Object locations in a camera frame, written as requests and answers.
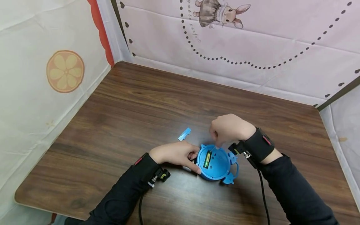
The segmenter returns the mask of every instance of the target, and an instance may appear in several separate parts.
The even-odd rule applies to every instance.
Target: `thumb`
[[[225,141],[222,138],[218,137],[217,140],[215,141],[215,146],[219,149],[219,148],[221,148],[221,146],[224,142]]]
[[[194,171],[197,174],[201,174],[201,169],[198,167],[198,165],[194,164],[192,161],[186,159],[184,161],[183,166],[186,166],[187,168],[191,169],[192,171]]]

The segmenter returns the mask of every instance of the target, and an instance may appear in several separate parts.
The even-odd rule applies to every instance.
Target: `finger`
[[[225,141],[222,140],[222,138],[218,138],[216,141],[215,141],[215,146],[217,148],[221,148],[221,146],[225,143]]]
[[[210,133],[210,135],[211,135],[211,138],[212,138],[214,141],[216,141],[218,135],[217,135],[216,130],[215,130],[214,127],[213,127],[213,123],[211,123],[210,129],[209,129],[209,133]]]
[[[190,152],[188,159],[193,160],[198,156],[198,152]]]
[[[186,159],[183,163],[183,166],[186,166],[187,168],[191,169],[197,174],[201,174],[201,169],[198,167],[198,165],[194,164],[192,161]]]
[[[200,151],[200,148],[199,146],[196,146],[196,145],[192,145],[191,146],[191,152],[196,152],[196,154]]]

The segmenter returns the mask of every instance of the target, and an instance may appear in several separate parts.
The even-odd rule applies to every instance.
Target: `blue plastic toy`
[[[190,128],[186,128],[186,130],[178,137],[179,141],[185,140],[186,136],[188,136],[191,132]]]
[[[224,184],[234,184],[234,179],[239,173],[237,157],[226,153],[222,148],[216,149],[215,145],[201,145],[195,163],[201,169],[201,177],[205,180],[221,180]],[[235,176],[230,172],[232,164],[237,165]]]

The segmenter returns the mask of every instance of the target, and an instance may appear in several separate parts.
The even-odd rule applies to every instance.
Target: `wooden table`
[[[18,188],[15,199],[30,207],[87,219],[143,153],[177,141],[187,127],[192,129],[187,141],[211,143],[210,122],[228,113],[262,127],[342,225],[360,224],[315,108],[125,62],[112,68]],[[144,197],[144,223],[266,224],[257,171],[243,157],[239,162],[239,177],[228,186],[171,166],[171,178],[158,182]],[[288,225],[280,204],[265,186],[271,223]],[[128,224],[139,224],[137,208]]]

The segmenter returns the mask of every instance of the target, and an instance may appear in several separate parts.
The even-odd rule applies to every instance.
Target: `cable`
[[[139,202],[139,217],[140,217],[140,224],[141,225],[144,225],[144,222],[143,222],[143,216],[141,215],[141,205],[143,204],[143,198],[144,198],[144,195],[145,195],[146,192],[144,192],[141,197],[140,197],[140,202]]]
[[[257,172],[259,173],[259,177],[260,177],[260,184],[261,184],[261,192],[262,192],[262,199],[264,201],[264,206],[265,206],[265,211],[266,211],[266,217],[267,217],[267,224],[270,225],[270,216],[269,216],[269,211],[267,209],[267,205],[266,205],[266,199],[265,199],[265,191],[264,191],[264,183],[262,182],[262,176],[260,173],[260,170],[258,168]]]
[[[265,199],[265,190],[264,190],[264,183],[262,181],[262,176],[261,176],[261,173],[260,173],[260,170],[258,168],[257,169],[257,172],[259,173],[259,177],[260,177],[260,184],[261,184],[261,192],[262,192],[262,199],[264,201],[264,206],[265,206],[265,211],[266,211],[266,217],[267,217],[267,224],[270,225],[270,216],[269,216],[269,211],[267,209],[267,205],[266,205],[266,199]],[[144,192],[141,197],[140,197],[140,202],[139,202],[139,218],[140,218],[140,224],[141,225],[144,225],[144,222],[143,222],[143,217],[141,215],[141,206],[143,204],[143,198],[144,198],[144,195],[145,195],[146,192]]]

